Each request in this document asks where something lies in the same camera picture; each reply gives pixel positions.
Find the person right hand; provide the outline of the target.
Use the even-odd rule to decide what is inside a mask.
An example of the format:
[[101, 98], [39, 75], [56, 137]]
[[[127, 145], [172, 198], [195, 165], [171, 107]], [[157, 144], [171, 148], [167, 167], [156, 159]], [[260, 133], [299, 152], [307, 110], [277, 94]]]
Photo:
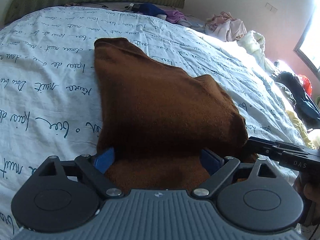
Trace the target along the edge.
[[319, 222], [319, 185], [314, 186], [310, 183], [304, 183], [303, 180], [305, 175], [300, 173], [299, 176], [295, 179], [293, 187], [298, 193], [302, 193], [308, 200], [315, 203], [315, 210], [312, 217], [312, 224], [315, 225]]

